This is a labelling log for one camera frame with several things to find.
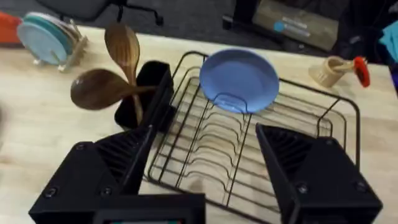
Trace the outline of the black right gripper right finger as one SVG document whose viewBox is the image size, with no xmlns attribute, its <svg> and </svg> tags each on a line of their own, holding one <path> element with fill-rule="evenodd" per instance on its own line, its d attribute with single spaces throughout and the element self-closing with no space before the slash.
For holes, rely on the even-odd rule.
<svg viewBox="0 0 398 224">
<path fill-rule="evenodd" d="M 256 124 L 282 223 L 372 223 L 383 203 L 333 137 Z"/>
</svg>

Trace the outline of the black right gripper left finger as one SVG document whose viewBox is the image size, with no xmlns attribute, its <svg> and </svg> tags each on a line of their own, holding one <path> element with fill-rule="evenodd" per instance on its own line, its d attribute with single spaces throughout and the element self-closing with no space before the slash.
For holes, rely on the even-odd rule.
<svg viewBox="0 0 398 224">
<path fill-rule="evenodd" d="M 155 136 L 153 126 L 76 143 L 29 210 L 35 223 L 93 223 L 121 195 L 135 195 Z"/>
</svg>

